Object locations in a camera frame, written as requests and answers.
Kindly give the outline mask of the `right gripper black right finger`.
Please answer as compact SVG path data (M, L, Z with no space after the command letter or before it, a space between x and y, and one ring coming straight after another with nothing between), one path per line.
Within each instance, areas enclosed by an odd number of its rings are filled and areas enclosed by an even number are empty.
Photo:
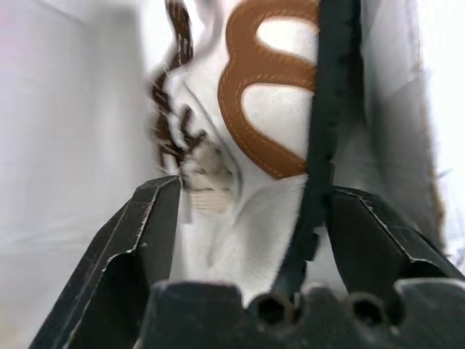
M404 278L464 279L433 243L372 193L333 187L328 235L348 292L392 295Z

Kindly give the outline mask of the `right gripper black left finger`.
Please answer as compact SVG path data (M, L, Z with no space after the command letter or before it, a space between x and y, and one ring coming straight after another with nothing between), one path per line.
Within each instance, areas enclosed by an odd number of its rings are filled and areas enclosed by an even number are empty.
M32 348L133 348L150 288L169 277L181 181L149 180L95 234Z

